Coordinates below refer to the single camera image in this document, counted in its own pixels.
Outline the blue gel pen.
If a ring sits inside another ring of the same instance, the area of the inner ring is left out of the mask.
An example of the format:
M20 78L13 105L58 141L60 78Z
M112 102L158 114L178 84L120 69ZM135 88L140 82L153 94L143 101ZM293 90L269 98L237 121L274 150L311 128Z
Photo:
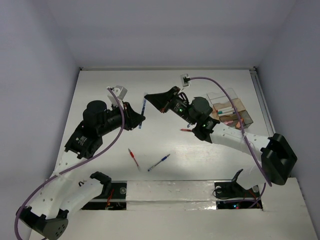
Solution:
M145 96L147 95L148 93L145 92L143 94L143 98L142 98L142 107L141 107L141 115L144 117L144 113L145 113L145 108L146 108L146 103L147 103L147 100L145 99ZM141 122L138 126L138 129L141 129L142 128L142 124L143 122Z

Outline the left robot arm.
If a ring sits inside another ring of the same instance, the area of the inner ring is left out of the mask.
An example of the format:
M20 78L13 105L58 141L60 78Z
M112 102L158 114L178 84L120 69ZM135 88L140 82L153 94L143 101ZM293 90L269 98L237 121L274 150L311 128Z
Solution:
M39 195L24 206L19 219L47 240L59 239L69 218L94 198L112 194L112 180L96 171L81 174L80 168L103 144L103 136L116 130L131 131L146 118L128 102L107 108L101 100L87 104L83 120L65 144L64 153L51 175L53 179L40 188Z

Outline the red capped white marker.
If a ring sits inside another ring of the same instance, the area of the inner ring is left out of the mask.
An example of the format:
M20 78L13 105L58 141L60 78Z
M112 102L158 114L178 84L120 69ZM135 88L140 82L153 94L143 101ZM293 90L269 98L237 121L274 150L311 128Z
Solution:
M217 110L217 112L218 113L223 113L223 112L227 112L227 111L232 111L233 110L233 108L231 108L231 107L226 107L226 108L222 108L222 109L219 109L219 110Z

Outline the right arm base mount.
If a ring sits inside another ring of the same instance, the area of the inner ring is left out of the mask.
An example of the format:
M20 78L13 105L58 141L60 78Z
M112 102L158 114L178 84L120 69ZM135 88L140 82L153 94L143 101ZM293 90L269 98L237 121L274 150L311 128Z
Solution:
M218 210L263 209L259 187L244 189L237 183L242 171L239 170L230 181L214 183L212 195L217 200Z

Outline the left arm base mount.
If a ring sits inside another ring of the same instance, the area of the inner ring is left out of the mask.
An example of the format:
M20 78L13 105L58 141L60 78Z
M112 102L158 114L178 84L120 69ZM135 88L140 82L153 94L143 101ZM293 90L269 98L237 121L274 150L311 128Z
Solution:
M127 182L112 182L107 194L101 194L90 200L82 210L122 211L127 209Z

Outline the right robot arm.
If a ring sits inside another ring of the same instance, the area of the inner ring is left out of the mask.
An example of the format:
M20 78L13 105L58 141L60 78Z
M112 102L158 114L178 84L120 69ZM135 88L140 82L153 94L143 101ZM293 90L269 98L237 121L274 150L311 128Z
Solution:
M238 150L257 160L254 166L239 170L230 183L235 196L263 183L283 186L298 160L283 135L260 136L227 126L211 117L213 109L204 97L189 102L180 97L177 86L167 92L146 94L144 98L161 113L172 111L193 125L192 132L199 140Z

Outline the green capped white marker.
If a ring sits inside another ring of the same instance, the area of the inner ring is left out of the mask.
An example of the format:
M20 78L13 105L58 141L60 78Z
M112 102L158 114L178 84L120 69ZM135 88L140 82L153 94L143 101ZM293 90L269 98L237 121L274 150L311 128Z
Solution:
M217 112L217 114L218 114L218 115L221 115L221 114L223 114L223 113L228 113L228 112L234 112L234 110L232 109L232 110L230 110L230 111L225 111L225 112Z

